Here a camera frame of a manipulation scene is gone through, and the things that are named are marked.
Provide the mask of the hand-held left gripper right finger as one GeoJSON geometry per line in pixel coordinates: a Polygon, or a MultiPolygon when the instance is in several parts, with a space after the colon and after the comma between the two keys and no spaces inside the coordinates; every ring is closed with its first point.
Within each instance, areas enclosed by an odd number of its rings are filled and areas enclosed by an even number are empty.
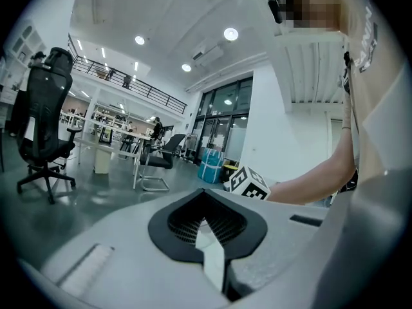
{"type": "Polygon", "coordinates": [[[328,209],[254,201],[221,190],[206,192],[260,215],[267,223],[267,234],[251,255],[231,262],[236,280],[253,293],[237,303],[204,301],[204,308],[312,309],[320,270],[305,257],[312,252],[310,243],[328,209]]]}

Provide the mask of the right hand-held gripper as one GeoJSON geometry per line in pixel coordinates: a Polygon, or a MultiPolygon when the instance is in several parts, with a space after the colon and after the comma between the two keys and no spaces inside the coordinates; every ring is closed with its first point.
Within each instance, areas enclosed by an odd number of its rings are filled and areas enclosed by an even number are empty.
{"type": "Polygon", "coordinates": [[[238,167],[229,181],[223,183],[223,190],[256,200],[267,200],[271,194],[265,179],[247,165],[238,167]]]}

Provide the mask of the black balcony railing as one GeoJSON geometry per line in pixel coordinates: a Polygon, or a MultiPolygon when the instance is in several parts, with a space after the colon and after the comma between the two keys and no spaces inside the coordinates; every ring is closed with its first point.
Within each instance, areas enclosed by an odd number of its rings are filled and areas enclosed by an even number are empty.
{"type": "Polygon", "coordinates": [[[87,59],[84,55],[80,56],[70,35],[68,35],[68,50],[73,56],[74,70],[125,88],[134,94],[144,97],[152,103],[168,108],[179,115],[184,114],[187,104],[181,100],[178,100],[158,88],[137,79],[135,76],[131,77],[120,70],[110,68],[100,62],[87,59]]]}

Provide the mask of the black cantilever visitor chair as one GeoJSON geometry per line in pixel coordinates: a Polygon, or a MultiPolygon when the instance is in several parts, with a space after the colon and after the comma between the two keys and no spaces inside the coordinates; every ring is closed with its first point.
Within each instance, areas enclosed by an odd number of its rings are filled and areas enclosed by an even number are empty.
{"type": "Polygon", "coordinates": [[[143,167],[142,172],[139,173],[140,187],[143,191],[147,192],[167,192],[170,187],[167,182],[161,177],[149,176],[146,174],[147,167],[156,167],[166,170],[171,170],[173,168],[173,155],[177,147],[180,145],[182,140],[185,138],[185,134],[175,134],[170,140],[164,145],[159,146],[155,144],[146,144],[144,146],[144,152],[139,159],[140,166],[143,167]],[[161,182],[163,187],[161,188],[149,188],[145,185],[145,181],[154,180],[161,182]]]}

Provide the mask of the beige waste bin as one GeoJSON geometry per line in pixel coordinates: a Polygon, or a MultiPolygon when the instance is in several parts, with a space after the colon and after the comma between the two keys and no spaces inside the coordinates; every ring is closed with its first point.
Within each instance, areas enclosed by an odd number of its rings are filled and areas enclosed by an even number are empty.
{"type": "Polygon", "coordinates": [[[108,174],[111,161],[111,149],[106,145],[100,145],[95,151],[93,170],[96,174],[108,174]]]}

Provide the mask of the black and yellow box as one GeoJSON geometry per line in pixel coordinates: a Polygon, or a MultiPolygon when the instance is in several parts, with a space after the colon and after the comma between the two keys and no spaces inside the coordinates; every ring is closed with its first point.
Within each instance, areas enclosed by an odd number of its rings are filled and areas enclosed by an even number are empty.
{"type": "Polygon", "coordinates": [[[229,181],[229,178],[234,174],[239,167],[239,162],[235,160],[225,160],[220,173],[220,180],[222,183],[229,181]]]}

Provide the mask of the black mesh office chair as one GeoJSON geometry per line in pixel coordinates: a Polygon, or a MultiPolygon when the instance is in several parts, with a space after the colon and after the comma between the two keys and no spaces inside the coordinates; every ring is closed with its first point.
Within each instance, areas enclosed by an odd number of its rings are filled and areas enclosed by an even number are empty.
{"type": "Polygon", "coordinates": [[[17,134],[21,158],[28,163],[28,176],[17,182],[17,192],[22,186],[43,178],[48,191],[48,201],[54,204],[50,179],[66,180],[76,186],[74,178],[60,173],[59,166],[48,165],[58,158],[68,158],[74,149],[74,138],[80,128],[68,127],[67,140],[59,139],[59,118],[64,101],[71,89],[73,57],[68,50],[54,47],[44,62],[32,65],[26,89],[26,107],[17,134]]]}

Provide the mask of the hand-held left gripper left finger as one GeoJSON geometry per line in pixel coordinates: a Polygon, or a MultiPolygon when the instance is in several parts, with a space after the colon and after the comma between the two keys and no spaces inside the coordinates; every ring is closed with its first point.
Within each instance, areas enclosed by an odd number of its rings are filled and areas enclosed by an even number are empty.
{"type": "Polygon", "coordinates": [[[224,309],[229,301],[201,265],[170,259],[149,237],[152,216],[183,197],[178,192],[119,209],[65,243],[42,268],[20,266],[60,309],[224,309]]]}

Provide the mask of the person's beige shirt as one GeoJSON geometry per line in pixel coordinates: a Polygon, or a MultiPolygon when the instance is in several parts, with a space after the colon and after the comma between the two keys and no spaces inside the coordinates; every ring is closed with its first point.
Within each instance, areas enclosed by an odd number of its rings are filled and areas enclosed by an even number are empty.
{"type": "Polygon", "coordinates": [[[412,169],[412,67],[373,0],[344,1],[350,63],[342,127],[364,182],[412,169]]]}

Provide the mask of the person's right forearm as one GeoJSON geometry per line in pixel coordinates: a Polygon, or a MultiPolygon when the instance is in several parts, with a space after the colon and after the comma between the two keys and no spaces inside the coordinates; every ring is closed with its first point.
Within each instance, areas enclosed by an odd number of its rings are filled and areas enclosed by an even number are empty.
{"type": "Polygon", "coordinates": [[[351,131],[345,128],[329,159],[298,178],[274,184],[267,200],[293,205],[319,201],[341,189],[354,173],[351,131]]]}

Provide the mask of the white arched shelf unit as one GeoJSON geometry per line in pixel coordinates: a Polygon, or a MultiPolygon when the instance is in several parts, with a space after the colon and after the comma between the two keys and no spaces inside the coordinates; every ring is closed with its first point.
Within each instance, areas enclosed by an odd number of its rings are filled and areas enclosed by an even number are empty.
{"type": "Polygon", "coordinates": [[[37,52],[46,53],[46,45],[33,22],[23,19],[15,26],[3,46],[6,63],[2,78],[19,77],[28,67],[31,57],[37,52]]]}

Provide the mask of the white ceiling air conditioner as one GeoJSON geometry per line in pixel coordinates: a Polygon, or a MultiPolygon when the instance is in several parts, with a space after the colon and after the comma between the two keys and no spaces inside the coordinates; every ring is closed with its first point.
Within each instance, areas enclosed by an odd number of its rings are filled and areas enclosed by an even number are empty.
{"type": "Polygon", "coordinates": [[[206,67],[223,56],[223,50],[215,44],[214,46],[201,45],[194,51],[192,60],[195,66],[206,67]]]}

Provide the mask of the long white table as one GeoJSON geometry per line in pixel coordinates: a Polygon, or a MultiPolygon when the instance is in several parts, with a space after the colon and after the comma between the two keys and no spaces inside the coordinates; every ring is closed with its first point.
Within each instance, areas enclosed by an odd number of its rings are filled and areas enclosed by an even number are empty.
{"type": "Polygon", "coordinates": [[[95,151],[100,145],[106,145],[111,149],[111,161],[130,160],[133,162],[132,188],[136,188],[138,179],[139,159],[142,155],[144,144],[148,143],[149,137],[141,133],[128,132],[112,123],[104,123],[94,118],[85,118],[80,115],[68,113],[68,124],[70,126],[81,127],[80,135],[75,137],[79,147],[77,161],[81,162],[82,154],[90,149],[93,153],[93,163],[95,151]]]}

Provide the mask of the black-framed glass doors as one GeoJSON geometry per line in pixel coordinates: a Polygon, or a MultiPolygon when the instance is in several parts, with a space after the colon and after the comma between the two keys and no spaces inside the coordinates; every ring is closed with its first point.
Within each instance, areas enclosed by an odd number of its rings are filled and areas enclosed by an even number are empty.
{"type": "Polygon", "coordinates": [[[225,159],[239,162],[245,141],[253,78],[237,80],[204,93],[192,134],[196,135],[193,161],[200,165],[204,151],[215,149],[225,159]]]}

